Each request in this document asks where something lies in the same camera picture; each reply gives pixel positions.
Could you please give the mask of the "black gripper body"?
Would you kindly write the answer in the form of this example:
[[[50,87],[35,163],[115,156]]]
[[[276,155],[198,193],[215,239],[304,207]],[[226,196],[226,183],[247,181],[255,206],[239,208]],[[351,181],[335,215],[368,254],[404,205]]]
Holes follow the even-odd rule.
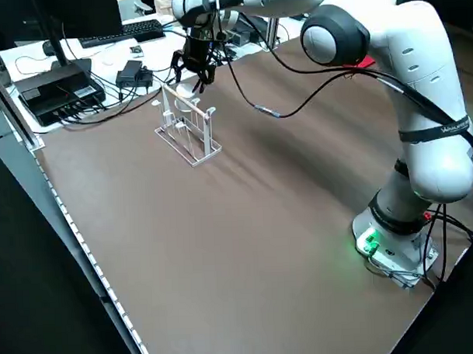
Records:
[[[212,58],[214,48],[213,40],[187,36],[183,48],[183,67],[195,74],[212,73],[216,69]]]

